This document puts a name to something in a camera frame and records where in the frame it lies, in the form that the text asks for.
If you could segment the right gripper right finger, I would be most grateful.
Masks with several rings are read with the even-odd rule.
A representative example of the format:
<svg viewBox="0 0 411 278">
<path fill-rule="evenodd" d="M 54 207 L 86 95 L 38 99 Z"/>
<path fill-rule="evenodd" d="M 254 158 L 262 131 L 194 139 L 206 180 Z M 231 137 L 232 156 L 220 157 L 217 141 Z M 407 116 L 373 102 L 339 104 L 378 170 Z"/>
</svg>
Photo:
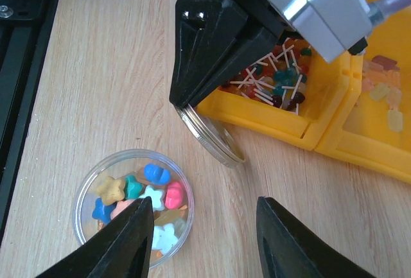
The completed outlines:
<svg viewBox="0 0 411 278">
<path fill-rule="evenodd" d="M 258 198 L 256 234 L 263 277 L 372 277 L 271 197 Z"/>
</svg>

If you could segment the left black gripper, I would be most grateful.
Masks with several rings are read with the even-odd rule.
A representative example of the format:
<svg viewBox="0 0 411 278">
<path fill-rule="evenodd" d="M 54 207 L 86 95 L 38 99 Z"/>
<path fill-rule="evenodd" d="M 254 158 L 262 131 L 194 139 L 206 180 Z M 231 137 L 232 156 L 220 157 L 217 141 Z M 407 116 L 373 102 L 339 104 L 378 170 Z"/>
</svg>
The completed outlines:
<svg viewBox="0 0 411 278">
<path fill-rule="evenodd" d="M 251 27 L 236 39 L 247 14 L 265 28 Z M 278 39 L 300 37 L 268 0 L 177 0 L 170 102 L 196 107 Z"/>
</svg>

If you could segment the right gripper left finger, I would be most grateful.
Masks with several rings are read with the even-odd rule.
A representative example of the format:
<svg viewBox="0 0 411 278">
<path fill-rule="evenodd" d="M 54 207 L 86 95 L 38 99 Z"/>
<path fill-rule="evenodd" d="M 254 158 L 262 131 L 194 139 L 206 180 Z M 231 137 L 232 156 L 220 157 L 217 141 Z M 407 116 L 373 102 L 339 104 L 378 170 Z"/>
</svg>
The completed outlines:
<svg viewBox="0 0 411 278">
<path fill-rule="evenodd" d="M 147 277 L 153 227 L 152 199 L 137 199 L 39 277 Z"/>
</svg>

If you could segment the clear plastic jar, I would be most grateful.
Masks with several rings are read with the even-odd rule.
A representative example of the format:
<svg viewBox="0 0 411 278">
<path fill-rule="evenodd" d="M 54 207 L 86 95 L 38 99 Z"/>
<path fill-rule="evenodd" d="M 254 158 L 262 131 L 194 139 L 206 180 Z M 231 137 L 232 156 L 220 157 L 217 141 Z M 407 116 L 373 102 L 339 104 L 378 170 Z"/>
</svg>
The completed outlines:
<svg viewBox="0 0 411 278">
<path fill-rule="evenodd" d="M 151 150 L 114 153 L 86 175 L 74 199 L 74 233 L 81 244 L 107 239 L 122 254 L 142 248 L 155 268 L 183 246 L 193 225 L 194 198 L 181 168 Z"/>
</svg>

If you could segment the yellow bin with lollipops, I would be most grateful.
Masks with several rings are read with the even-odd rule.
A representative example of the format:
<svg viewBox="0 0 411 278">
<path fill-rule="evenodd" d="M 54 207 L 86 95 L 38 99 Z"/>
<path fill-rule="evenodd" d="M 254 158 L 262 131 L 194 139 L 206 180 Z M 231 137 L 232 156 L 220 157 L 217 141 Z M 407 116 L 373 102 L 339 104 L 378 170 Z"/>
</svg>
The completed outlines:
<svg viewBox="0 0 411 278">
<path fill-rule="evenodd" d="M 286 39 L 197 107 L 199 113 L 314 150 L 342 102 L 351 55 L 327 63 L 303 39 Z"/>
</svg>

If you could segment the white jar lid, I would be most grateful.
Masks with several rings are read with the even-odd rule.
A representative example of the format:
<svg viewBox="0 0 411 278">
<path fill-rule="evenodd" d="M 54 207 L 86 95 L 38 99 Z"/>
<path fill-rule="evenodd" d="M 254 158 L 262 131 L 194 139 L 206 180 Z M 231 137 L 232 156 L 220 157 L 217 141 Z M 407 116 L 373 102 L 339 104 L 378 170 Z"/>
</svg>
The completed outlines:
<svg viewBox="0 0 411 278">
<path fill-rule="evenodd" d="M 245 162 L 240 147 L 221 122 L 197 113 L 190 105 L 175 110 L 197 141 L 221 164 L 235 168 Z"/>
</svg>

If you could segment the yellow bin with popsicle candies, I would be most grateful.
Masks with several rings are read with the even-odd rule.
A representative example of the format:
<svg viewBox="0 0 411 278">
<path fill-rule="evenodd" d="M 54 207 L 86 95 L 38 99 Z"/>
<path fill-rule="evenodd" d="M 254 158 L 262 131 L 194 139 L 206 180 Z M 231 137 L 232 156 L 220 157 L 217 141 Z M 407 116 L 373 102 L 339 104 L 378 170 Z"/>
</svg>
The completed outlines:
<svg viewBox="0 0 411 278">
<path fill-rule="evenodd" d="M 410 182 L 410 9 L 374 30 L 316 152 Z"/>
</svg>

